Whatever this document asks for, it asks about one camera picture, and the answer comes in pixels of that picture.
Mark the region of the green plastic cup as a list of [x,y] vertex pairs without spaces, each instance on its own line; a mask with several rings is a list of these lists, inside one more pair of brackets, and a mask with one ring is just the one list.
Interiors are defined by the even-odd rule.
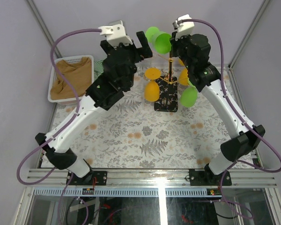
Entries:
[[171,35],[164,31],[160,31],[157,27],[149,27],[145,36],[154,49],[160,54],[167,54],[171,51]]

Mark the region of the orange wine glass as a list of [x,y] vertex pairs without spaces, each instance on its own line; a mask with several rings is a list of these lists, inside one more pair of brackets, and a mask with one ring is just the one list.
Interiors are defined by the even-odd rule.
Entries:
[[180,76],[179,76],[177,82],[179,84],[183,85],[183,86],[189,86],[189,78],[188,78],[188,70],[187,70],[187,68],[184,68],[181,71]]
[[183,63],[183,61],[182,61],[181,59],[178,59],[178,62],[179,62],[179,64],[180,64],[181,66],[184,67],[184,63]]

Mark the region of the orange plastic cup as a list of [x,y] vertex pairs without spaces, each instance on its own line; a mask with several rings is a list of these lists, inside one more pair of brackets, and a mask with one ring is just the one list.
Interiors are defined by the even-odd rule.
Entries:
[[149,102],[155,102],[160,96],[160,88],[156,80],[160,78],[161,71],[157,68],[151,67],[145,71],[144,76],[147,80],[149,80],[144,90],[144,98]]

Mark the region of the green wine glass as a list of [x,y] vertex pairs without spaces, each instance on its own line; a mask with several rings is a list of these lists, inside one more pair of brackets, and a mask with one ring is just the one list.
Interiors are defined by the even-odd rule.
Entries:
[[181,95],[180,103],[182,106],[190,108],[195,105],[197,97],[198,97],[198,91],[195,86],[192,85],[192,83],[188,82],[189,87],[185,89]]

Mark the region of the gold wine glass rack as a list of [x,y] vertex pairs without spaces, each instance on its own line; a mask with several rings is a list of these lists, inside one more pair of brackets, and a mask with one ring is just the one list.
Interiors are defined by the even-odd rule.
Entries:
[[177,87],[179,85],[178,78],[173,76],[173,56],[172,51],[169,52],[169,56],[163,57],[163,59],[168,61],[168,71],[165,73],[163,70],[161,71],[161,76],[156,80],[157,84],[160,88],[160,96],[159,99],[154,103],[154,110],[157,112],[170,112],[175,113],[178,110],[178,91]]

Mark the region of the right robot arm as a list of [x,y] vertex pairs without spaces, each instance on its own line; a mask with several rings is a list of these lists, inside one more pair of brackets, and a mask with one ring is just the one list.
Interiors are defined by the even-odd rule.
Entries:
[[246,117],[227,91],[220,72],[209,62],[208,38],[201,34],[176,36],[177,32],[173,32],[170,39],[173,56],[182,61],[190,83],[212,104],[230,136],[230,140],[220,145],[221,152],[205,168],[205,182],[214,185],[220,181],[221,173],[257,148],[265,129]]

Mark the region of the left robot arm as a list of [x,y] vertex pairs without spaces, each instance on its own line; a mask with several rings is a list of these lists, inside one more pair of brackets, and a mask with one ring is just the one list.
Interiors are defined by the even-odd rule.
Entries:
[[125,45],[123,41],[112,46],[104,40],[100,46],[107,54],[103,60],[103,73],[86,89],[79,104],[55,130],[39,133],[35,139],[46,152],[51,164],[59,170],[68,170],[77,180],[88,185],[93,180],[90,165],[79,159],[70,149],[72,142],[99,115],[117,103],[125,92],[133,87],[136,64],[153,56],[143,31],[136,33],[141,43],[137,48],[134,43]]

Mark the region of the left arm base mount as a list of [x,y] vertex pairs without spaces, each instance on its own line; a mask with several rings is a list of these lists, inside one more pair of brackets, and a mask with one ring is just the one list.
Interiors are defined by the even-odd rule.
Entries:
[[69,185],[92,186],[94,181],[95,186],[106,186],[107,171],[92,171],[83,178],[79,178],[74,174]]

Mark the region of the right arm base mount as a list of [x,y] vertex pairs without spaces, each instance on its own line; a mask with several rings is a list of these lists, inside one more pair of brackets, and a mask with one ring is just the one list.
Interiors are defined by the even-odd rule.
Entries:
[[222,172],[218,175],[214,175],[209,170],[204,169],[189,169],[189,178],[191,186],[231,186],[232,181],[230,173]]

